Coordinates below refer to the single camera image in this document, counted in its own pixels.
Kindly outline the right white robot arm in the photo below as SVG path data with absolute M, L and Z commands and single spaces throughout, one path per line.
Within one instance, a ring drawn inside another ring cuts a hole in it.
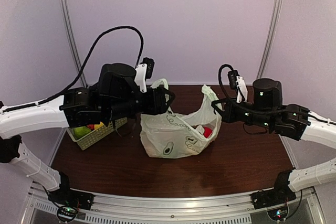
M 281 82 L 261 78 L 253 82 L 254 101 L 240 97 L 212 102 L 212 107 L 225 123 L 243 122 L 263 127 L 296 141 L 310 141 L 335 148 L 335 122 L 297 104 L 282 103 Z M 307 187 L 335 181 L 335 159 L 305 169 L 293 169 L 278 174 L 274 188 L 269 192 L 272 203 L 279 204 L 289 196 Z

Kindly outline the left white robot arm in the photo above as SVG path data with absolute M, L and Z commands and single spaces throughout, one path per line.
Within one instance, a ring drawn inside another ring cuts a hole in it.
M 52 128 L 76 128 L 89 124 L 109 125 L 138 113 L 165 113 L 175 95 L 164 85 L 148 87 L 151 68 L 124 63 L 103 65 L 99 80 L 88 88 L 68 89 L 46 100 L 1 107 L 1 163 L 21 168 L 27 177 L 54 192 L 64 205 L 76 197 L 66 175 L 37 158 L 23 143 L 20 134 Z

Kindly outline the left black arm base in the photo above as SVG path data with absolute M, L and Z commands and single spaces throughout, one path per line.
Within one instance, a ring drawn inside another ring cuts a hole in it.
M 71 189 L 68 176 L 63 172 L 59 172 L 59 175 L 59 188 L 54 191 L 49 191 L 48 199 L 69 207 L 90 210 L 93 204 L 94 195 Z

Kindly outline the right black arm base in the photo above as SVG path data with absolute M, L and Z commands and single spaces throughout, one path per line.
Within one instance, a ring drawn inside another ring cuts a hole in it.
M 285 204 L 296 199 L 296 193 L 289 188 L 289 175 L 292 170 L 280 172 L 273 189 L 259 190 L 250 195 L 254 209 Z

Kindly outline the pale green plastic bag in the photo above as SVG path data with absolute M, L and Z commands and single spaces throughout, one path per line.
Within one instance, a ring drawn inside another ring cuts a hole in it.
M 218 97 L 211 87 L 201 88 L 203 101 L 191 114 L 141 114 L 140 139 L 149 157 L 177 159 L 195 156 L 217 138 L 222 117 L 217 116 L 211 102 Z M 209 138 L 203 136 L 203 127 L 213 130 Z

